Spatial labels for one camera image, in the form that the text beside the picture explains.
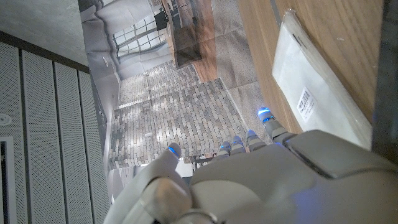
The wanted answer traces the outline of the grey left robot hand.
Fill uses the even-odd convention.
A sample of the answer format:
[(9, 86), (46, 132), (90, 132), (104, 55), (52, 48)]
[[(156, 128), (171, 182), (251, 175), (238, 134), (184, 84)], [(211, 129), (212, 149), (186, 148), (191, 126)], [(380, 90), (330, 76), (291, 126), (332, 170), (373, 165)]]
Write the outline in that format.
[(186, 183), (177, 143), (119, 194), (106, 223), (396, 223), (397, 166), (320, 130), (288, 132), (268, 108)]

